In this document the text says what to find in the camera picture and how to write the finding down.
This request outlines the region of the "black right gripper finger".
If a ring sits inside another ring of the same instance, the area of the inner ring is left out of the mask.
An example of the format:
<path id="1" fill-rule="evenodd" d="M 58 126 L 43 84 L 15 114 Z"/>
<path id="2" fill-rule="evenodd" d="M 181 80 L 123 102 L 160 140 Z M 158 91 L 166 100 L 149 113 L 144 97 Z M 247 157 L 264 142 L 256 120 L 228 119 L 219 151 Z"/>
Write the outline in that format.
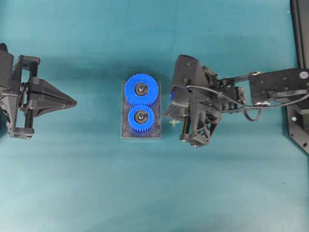
<path id="1" fill-rule="evenodd" d="M 173 100 L 164 116 L 175 120 L 183 120 L 186 117 L 186 102 Z"/>

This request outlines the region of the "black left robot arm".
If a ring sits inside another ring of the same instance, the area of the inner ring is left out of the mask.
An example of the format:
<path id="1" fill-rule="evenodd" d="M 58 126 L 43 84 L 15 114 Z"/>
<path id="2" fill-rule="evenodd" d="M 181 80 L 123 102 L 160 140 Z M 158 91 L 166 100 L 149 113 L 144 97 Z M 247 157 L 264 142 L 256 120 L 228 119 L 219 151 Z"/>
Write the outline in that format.
<path id="1" fill-rule="evenodd" d="M 37 57 L 20 55 L 14 63 L 7 45 L 0 44 L 0 108 L 12 138 L 31 139 L 35 117 L 77 105 L 76 100 L 38 78 L 40 62 Z"/>

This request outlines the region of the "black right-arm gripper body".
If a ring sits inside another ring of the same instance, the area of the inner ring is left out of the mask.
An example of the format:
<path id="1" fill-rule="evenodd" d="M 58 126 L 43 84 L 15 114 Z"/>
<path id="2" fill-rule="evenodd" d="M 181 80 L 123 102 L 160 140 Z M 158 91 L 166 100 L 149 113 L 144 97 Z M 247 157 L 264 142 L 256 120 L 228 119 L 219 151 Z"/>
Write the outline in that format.
<path id="1" fill-rule="evenodd" d="M 217 74 L 202 66 L 207 79 L 208 88 L 216 86 Z M 189 90 L 189 106 L 186 108 L 186 117 L 183 120 L 183 130 L 180 141 L 189 143 L 193 147 L 208 145 L 222 116 L 213 108 L 211 97 L 204 92 L 201 86 L 187 85 Z"/>

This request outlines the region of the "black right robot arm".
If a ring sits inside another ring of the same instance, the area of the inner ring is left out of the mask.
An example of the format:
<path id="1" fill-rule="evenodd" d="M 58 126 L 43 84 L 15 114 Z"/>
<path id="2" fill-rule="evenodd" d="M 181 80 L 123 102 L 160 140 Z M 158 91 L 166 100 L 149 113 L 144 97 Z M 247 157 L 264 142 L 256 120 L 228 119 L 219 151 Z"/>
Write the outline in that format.
<path id="1" fill-rule="evenodd" d="M 208 145 L 224 113 L 240 113 L 258 121 L 263 109 L 302 102 L 309 97 L 308 69 L 286 69 L 218 79 L 205 66 L 176 68 L 171 103 L 165 116 L 183 121 L 180 140 Z"/>

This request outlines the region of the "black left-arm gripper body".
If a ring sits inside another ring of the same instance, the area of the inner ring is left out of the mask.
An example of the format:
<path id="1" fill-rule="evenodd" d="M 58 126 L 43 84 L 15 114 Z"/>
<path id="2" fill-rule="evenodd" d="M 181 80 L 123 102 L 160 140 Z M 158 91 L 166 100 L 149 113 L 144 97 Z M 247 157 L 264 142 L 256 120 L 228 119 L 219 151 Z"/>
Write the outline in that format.
<path id="1" fill-rule="evenodd" d="M 0 107 L 6 117 L 8 135 L 12 138 L 31 139 L 34 134 L 33 110 L 26 109 L 24 99 L 30 91 L 31 79 L 37 76 L 40 59 L 37 57 L 18 57 L 16 64 L 9 65 L 9 72 L 3 76 L 3 91 L 0 93 Z M 16 126 L 18 110 L 25 113 L 25 126 Z"/>

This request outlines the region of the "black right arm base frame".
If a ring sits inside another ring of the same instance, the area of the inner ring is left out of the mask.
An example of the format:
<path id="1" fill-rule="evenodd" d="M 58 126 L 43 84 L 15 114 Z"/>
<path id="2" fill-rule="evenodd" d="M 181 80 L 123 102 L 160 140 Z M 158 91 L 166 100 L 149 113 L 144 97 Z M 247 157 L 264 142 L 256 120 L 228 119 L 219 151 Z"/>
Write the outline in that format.
<path id="1" fill-rule="evenodd" d="M 295 37 L 297 81 L 309 89 L 309 1 L 292 0 L 291 15 Z M 290 138 L 306 153 L 309 152 L 309 100 L 287 106 Z"/>

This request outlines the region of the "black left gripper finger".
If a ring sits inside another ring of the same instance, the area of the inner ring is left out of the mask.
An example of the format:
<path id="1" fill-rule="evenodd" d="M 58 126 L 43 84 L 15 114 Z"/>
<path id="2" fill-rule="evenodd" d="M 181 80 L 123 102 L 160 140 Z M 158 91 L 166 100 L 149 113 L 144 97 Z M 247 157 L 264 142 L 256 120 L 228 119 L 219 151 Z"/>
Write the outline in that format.
<path id="1" fill-rule="evenodd" d="M 77 104 L 77 101 L 68 96 L 67 94 L 63 93 L 56 87 L 54 87 L 49 82 L 40 79 L 38 77 L 31 78 L 31 92 L 37 93 L 45 96 L 55 97 L 56 99 L 65 100 L 67 104 Z"/>
<path id="2" fill-rule="evenodd" d="M 27 104 L 26 106 L 26 110 L 31 110 L 33 113 L 33 117 L 39 117 L 54 111 L 73 108 L 76 105 L 77 101 L 64 101 L 64 102 L 30 101 L 30 103 Z"/>

